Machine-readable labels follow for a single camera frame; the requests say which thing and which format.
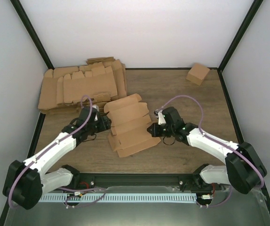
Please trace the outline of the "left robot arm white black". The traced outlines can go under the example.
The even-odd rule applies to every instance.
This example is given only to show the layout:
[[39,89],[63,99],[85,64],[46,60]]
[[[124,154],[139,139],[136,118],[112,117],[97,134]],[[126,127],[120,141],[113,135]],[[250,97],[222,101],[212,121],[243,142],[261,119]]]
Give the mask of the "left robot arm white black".
[[77,118],[65,126],[49,145],[24,161],[13,161],[2,190],[9,206],[14,203],[26,210],[33,208],[40,198],[56,189],[75,192],[80,186],[80,172],[63,165],[49,172],[68,152],[87,140],[111,128],[111,119],[100,113],[97,106],[83,107]]

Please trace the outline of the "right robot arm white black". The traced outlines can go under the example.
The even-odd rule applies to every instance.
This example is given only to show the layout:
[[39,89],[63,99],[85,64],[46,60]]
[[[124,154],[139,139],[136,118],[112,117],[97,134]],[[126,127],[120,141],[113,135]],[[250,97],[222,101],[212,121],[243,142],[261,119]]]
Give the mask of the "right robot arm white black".
[[155,111],[158,122],[147,132],[152,137],[173,137],[175,141],[198,148],[220,160],[222,166],[202,165],[196,170],[194,186],[203,190],[211,183],[230,185],[242,194],[264,185],[267,170],[250,143],[226,141],[203,131],[198,125],[185,123],[174,107]]

